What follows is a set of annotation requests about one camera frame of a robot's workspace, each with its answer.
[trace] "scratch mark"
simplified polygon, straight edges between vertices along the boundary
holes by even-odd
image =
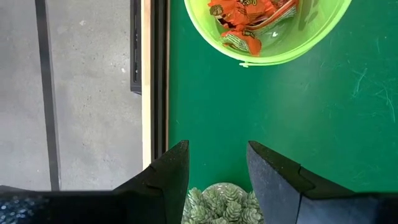
[[[394,109],[394,106],[392,105],[391,100],[388,98],[388,103],[390,104],[390,110],[391,110],[391,118],[392,118],[392,122],[396,122],[396,111]]]
[[[370,185],[371,183],[369,183],[369,182],[362,182],[360,185],[361,186],[368,186],[368,185]]]
[[[345,110],[346,109],[343,105],[341,105],[339,103],[334,103],[333,106],[335,106],[337,109],[340,109],[340,110]]]
[[[377,52],[380,54],[380,43],[379,43],[379,37],[376,38],[376,47],[377,47]]]
[[[386,91],[386,105],[388,105],[388,101],[390,100],[390,98],[388,97],[388,92],[387,92],[387,88],[384,86],[384,90]]]
[[[318,154],[318,149],[312,149],[311,152],[311,156],[316,156]]]
[[[357,83],[355,85],[354,92],[353,92],[353,97],[356,97],[356,95],[358,94],[358,91],[359,91],[359,86],[361,85],[361,81],[362,81],[363,77],[365,77],[366,72],[368,72],[368,68],[365,68],[363,73],[359,73],[355,70],[353,70],[353,72],[358,75],[361,75],[361,77],[359,78],[359,80],[357,81]]]
[[[354,177],[353,177],[353,180],[356,180],[356,179],[360,179],[360,178],[362,178],[363,177],[363,171],[361,171],[361,172],[359,172],[359,173],[357,173]]]
[[[368,167],[373,171],[373,172],[380,172],[380,167],[379,166],[371,166],[371,165],[368,165]]]
[[[370,116],[370,117],[374,118],[375,116],[382,116],[382,114],[373,112],[373,113],[361,113],[361,114],[358,114],[358,116],[365,117],[365,118],[368,118]]]
[[[342,67],[343,66],[343,64],[342,63],[338,63],[337,65],[335,65],[335,67],[334,68],[340,68],[340,67]]]
[[[377,93],[374,94],[374,96],[377,96],[378,94],[380,94],[382,91],[384,91],[384,89],[378,91]]]
[[[305,85],[305,87],[304,87],[304,91],[307,91],[309,86],[310,86],[310,83],[308,82],[308,83]]]

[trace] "orange candy wrapper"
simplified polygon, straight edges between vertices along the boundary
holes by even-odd
[[[231,30],[221,36],[225,45],[259,55],[258,36],[296,13],[297,0],[211,0],[210,14]]]
[[[261,41],[254,37],[254,34],[248,30],[229,30],[222,35],[224,44],[232,48],[249,52],[252,55],[259,56],[261,51]]]

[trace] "concrete floor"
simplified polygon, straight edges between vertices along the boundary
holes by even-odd
[[[129,91],[129,1],[49,2],[62,190],[113,189],[142,169]],[[50,190],[34,1],[0,1],[0,185]]]

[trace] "green bucket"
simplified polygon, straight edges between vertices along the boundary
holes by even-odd
[[[236,60],[240,65],[263,66],[289,62],[321,41],[343,17],[351,0],[298,0],[297,15],[289,21],[289,28],[276,43],[263,47],[255,57],[231,47],[221,41],[222,29],[210,15],[210,0],[185,0],[185,6],[195,28],[215,49]]]

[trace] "black strip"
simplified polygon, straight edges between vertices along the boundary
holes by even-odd
[[[168,1],[151,0],[152,160],[166,152]]]
[[[130,89],[141,94],[141,0],[130,1]]]
[[[44,100],[45,131],[49,154],[51,190],[60,190],[60,157],[58,146],[57,114],[55,107],[50,31],[45,0],[35,0],[37,33],[39,36],[40,67]]]

